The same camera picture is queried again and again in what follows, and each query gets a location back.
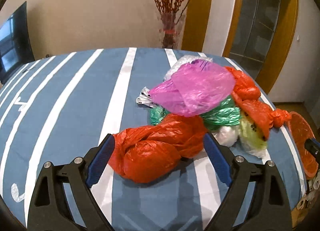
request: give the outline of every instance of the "black screen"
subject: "black screen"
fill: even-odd
[[[34,61],[27,24],[27,2],[0,29],[0,81],[5,84],[23,64]]]

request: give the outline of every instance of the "patterned fabric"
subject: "patterned fabric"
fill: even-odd
[[[36,177],[46,161],[71,162],[108,133],[148,124],[149,108],[136,104],[146,86],[163,81],[186,51],[148,48],[92,50],[36,61],[22,67],[0,91],[0,194],[24,224]],[[232,60],[208,55],[221,66],[241,69]],[[263,93],[261,100],[270,103]],[[286,127],[272,129],[266,158],[235,155],[263,163],[272,159],[284,180],[293,208],[305,193],[300,157]],[[249,185],[237,223],[244,220],[254,185]],[[77,223],[81,216],[65,185]],[[169,175],[137,185],[106,167],[91,189],[115,230],[203,230],[227,187],[216,176],[205,152]]]

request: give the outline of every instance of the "pink plastic bag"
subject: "pink plastic bag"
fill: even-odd
[[[224,67],[196,60],[183,64],[149,95],[171,113],[191,117],[214,109],[231,94],[235,84],[233,75]]]

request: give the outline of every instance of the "metal screw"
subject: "metal screw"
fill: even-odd
[[[269,165],[270,167],[275,166],[275,163],[274,163],[273,161],[268,161],[267,163],[268,163],[268,165]]]
[[[79,164],[79,163],[81,163],[82,162],[82,158],[81,157],[77,157],[75,160],[74,160],[74,162],[76,163],[76,164]]]
[[[237,156],[236,161],[237,162],[244,162],[244,158],[242,156]]]
[[[44,165],[43,165],[43,167],[44,168],[49,168],[51,166],[51,162],[46,162]]]

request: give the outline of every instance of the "white wall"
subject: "white wall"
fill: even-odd
[[[222,56],[226,45],[235,0],[212,0],[202,51]]]
[[[7,0],[0,24],[24,1],[36,59],[95,48],[160,46],[153,0]]]
[[[269,97],[273,102],[304,102],[320,95],[319,68],[320,10],[313,0],[299,0],[294,39]]]

